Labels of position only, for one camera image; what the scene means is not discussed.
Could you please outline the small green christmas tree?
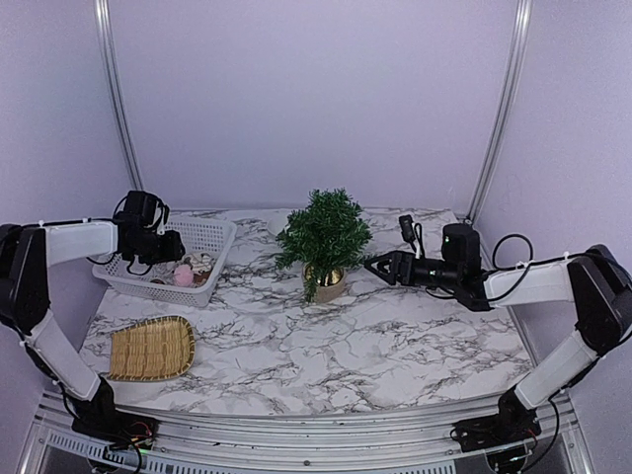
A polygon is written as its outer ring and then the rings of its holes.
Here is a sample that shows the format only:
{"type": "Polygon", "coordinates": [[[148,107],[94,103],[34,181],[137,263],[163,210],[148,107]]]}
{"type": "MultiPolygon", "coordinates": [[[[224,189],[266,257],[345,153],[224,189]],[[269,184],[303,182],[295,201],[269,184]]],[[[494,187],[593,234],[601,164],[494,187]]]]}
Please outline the small green christmas tree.
{"type": "Polygon", "coordinates": [[[345,189],[314,189],[308,205],[287,217],[276,237],[276,267],[285,270],[299,263],[309,272],[304,276],[305,302],[314,302],[318,289],[331,284],[331,273],[363,264],[372,234],[362,213],[345,189]]]}

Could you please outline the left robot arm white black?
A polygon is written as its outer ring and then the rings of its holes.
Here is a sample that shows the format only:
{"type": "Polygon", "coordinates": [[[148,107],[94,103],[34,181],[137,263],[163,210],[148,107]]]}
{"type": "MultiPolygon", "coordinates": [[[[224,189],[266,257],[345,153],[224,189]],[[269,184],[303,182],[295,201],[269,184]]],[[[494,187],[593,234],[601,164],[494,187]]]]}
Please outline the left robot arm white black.
{"type": "Polygon", "coordinates": [[[124,431],[112,386],[79,356],[58,325],[49,295],[50,268],[109,256],[147,267],[185,254],[180,234],[166,227],[169,206],[130,191],[110,217],[1,227],[1,323],[20,338],[34,364],[73,402],[77,418],[104,439],[124,431]]]}

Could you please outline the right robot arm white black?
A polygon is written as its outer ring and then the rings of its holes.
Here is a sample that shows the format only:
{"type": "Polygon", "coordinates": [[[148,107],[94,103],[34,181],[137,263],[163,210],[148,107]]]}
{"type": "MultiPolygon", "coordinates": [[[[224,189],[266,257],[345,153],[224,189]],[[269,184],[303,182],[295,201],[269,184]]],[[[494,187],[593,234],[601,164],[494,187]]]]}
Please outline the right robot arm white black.
{"type": "Polygon", "coordinates": [[[562,319],[545,339],[549,353],[541,354],[534,369],[500,397],[496,414],[484,420],[483,431],[499,442],[513,440],[534,422],[542,404],[577,384],[631,338],[631,273],[605,245],[486,270],[472,226],[445,225],[437,259],[425,252],[420,224],[403,216],[400,226],[411,251],[392,251],[364,263],[386,283],[437,290],[472,312],[507,309],[533,349],[543,347],[535,338],[550,320],[545,310],[562,319]]]}

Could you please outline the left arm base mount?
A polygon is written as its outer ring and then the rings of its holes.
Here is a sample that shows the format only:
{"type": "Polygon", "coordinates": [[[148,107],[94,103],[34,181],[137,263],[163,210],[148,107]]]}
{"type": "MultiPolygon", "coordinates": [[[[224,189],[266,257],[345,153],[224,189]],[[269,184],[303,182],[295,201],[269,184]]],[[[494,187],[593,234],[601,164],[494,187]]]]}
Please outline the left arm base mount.
{"type": "Polygon", "coordinates": [[[157,433],[159,422],[151,417],[116,412],[112,419],[89,415],[74,415],[72,430],[112,444],[113,450],[124,447],[149,449],[157,433]]]}

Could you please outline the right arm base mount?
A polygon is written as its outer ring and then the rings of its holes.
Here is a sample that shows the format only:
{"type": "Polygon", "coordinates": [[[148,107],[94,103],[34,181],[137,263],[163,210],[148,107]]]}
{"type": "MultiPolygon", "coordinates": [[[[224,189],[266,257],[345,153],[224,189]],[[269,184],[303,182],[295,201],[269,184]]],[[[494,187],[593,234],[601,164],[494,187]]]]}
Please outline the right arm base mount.
{"type": "Polygon", "coordinates": [[[541,433],[534,416],[524,423],[504,425],[499,415],[492,415],[456,422],[449,435],[462,452],[471,452],[537,438],[541,433]]]}

